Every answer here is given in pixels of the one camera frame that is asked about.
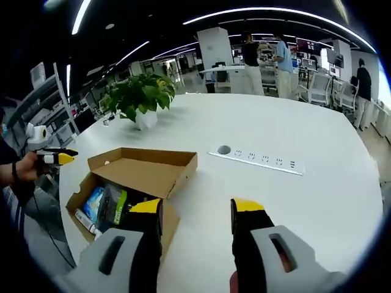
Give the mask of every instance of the green leaves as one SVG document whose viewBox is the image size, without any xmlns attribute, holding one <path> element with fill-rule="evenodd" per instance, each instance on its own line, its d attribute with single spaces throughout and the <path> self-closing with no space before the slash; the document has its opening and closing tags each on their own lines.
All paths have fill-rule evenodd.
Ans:
<svg viewBox="0 0 391 293">
<path fill-rule="evenodd" d="M 174 83 L 167 76 L 140 74 L 127 82 L 115 84 L 109 91 L 108 107 L 113 113 L 121 111 L 120 118 L 136 121 L 136 109 L 143 114 L 156 111 L 158 105 L 170 109 L 175 96 Z"/>
</svg>

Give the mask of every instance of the white chair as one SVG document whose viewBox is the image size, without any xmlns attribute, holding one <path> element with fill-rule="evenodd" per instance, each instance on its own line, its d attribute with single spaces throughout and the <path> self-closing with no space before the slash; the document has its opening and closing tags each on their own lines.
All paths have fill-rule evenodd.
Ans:
<svg viewBox="0 0 391 293">
<path fill-rule="evenodd" d="M 329 91 L 331 86 L 331 77 L 328 75 L 314 73 L 309 89 L 299 85 L 299 99 L 310 104 L 319 106 L 329 105 Z"/>
<path fill-rule="evenodd" d="M 354 113 L 356 108 L 356 96 L 359 92 L 359 86 L 355 87 L 349 82 L 345 81 L 340 89 L 340 91 L 334 91 L 335 102 L 343 110 L 350 110 Z"/>
</svg>

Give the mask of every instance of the white pot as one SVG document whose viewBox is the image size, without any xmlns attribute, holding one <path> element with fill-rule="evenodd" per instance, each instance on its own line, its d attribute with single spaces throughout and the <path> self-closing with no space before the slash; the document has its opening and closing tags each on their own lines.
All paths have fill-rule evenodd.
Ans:
<svg viewBox="0 0 391 293">
<path fill-rule="evenodd" d="M 136 109 L 136 128 L 138 130 L 146 130 L 154 127 L 158 122 L 158 114 L 153 111 L 147 111 L 145 114 Z"/>
</svg>

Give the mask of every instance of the man in black shirt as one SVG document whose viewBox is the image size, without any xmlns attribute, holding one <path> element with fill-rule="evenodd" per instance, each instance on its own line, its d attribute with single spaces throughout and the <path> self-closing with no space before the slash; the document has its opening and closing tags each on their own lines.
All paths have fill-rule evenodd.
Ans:
<svg viewBox="0 0 391 293">
<path fill-rule="evenodd" d="M 359 68 L 357 69 L 357 79 L 359 81 L 359 94 L 357 96 L 358 109 L 354 127 L 358 128 L 361 125 L 361 129 L 364 130 L 366 118 L 362 119 L 362 116 L 371 101 L 372 81 L 368 70 L 365 68 L 365 62 L 361 58 L 359 59 Z"/>
<path fill-rule="evenodd" d="M 263 96 L 263 86 L 261 71 L 258 64 L 258 51 L 268 49 L 269 45 L 252 42 L 252 34 L 244 32 L 242 34 L 245 44 L 242 46 L 242 54 L 244 59 L 244 72 L 249 79 L 250 93 L 253 95 Z"/>
</svg>

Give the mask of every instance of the blue packaging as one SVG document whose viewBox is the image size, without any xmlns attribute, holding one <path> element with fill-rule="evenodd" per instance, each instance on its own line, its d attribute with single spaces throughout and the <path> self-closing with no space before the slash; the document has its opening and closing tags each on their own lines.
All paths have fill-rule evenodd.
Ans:
<svg viewBox="0 0 391 293">
<path fill-rule="evenodd" d="M 88 216 L 88 218 L 93 221 L 93 223 L 97 222 L 98 208 L 100 204 L 100 200 L 103 196 L 104 188 L 97 187 L 93 191 L 91 197 L 87 200 L 87 202 L 83 206 L 83 210 Z"/>
</svg>

